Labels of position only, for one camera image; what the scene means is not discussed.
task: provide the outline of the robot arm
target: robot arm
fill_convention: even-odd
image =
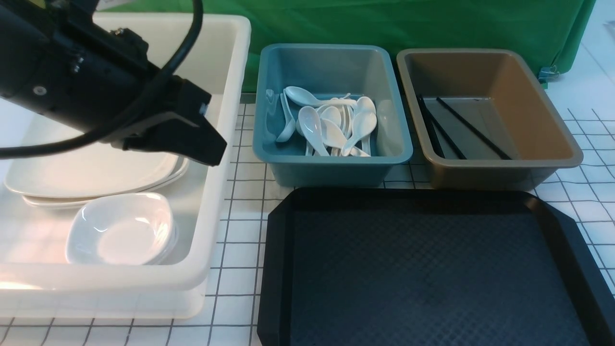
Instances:
[[[211,95],[178,76],[143,95],[160,81],[161,69],[149,63],[139,35],[127,28],[107,32],[92,22],[97,4],[0,0],[0,97],[86,134],[145,97],[129,122],[99,141],[219,164],[226,142],[204,117]]]

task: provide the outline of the white bowl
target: white bowl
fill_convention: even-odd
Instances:
[[[95,199],[79,210],[66,241],[72,264],[158,264],[177,241],[173,214],[158,193]]]

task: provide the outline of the white plastic bin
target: white plastic bin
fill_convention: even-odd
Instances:
[[[94,21],[108,30],[126,27],[139,34],[149,43],[150,61],[161,66],[184,38],[192,15],[97,14]],[[207,169],[193,163],[181,180],[165,190],[174,214],[183,215],[186,225],[191,225],[179,230],[180,242],[170,263],[67,264],[62,242],[77,210],[35,209],[2,186],[0,239],[8,234],[28,234],[28,239],[36,239],[38,244],[29,246],[26,241],[23,246],[21,242],[19,249],[11,247],[10,241],[2,244],[0,316],[187,318],[200,310],[249,45],[250,22],[246,18],[206,15],[198,41],[177,71],[213,95],[206,117],[230,144],[219,166]],[[0,144],[20,144],[32,113],[6,102],[0,103],[0,110]],[[7,114],[14,110],[19,114]],[[4,178],[9,164],[0,161],[0,177]],[[48,241],[49,235],[54,241]],[[17,253],[18,259],[11,255]]]

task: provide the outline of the stack of plates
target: stack of plates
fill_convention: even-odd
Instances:
[[[55,142],[79,134],[36,117],[23,144]],[[184,175],[188,163],[168,153],[122,151],[95,143],[59,155],[15,160],[4,184],[30,206],[67,209],[101,196],[156,190]]]

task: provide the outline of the white table surface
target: white table surface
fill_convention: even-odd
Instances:
[[[604,23],[615,0],[598,0],[573,69],[547,91],[581,145],[581,167],[562,169],[531,191],[577,221],[615,294],[615,39]],[[203,310],[190,320],[0,319],[0,345],[260,345],[256,336],[267,216],[292,189],[275,183],[251,144],[254,104],[241,105],[232,164]],[[27,126],[17,107],[0,118]],[[0,145],[14,139],[0,138]],[[429,188],[418,141],[410,166],[382,188]],[[0,171],[7,162],[0,161]]]

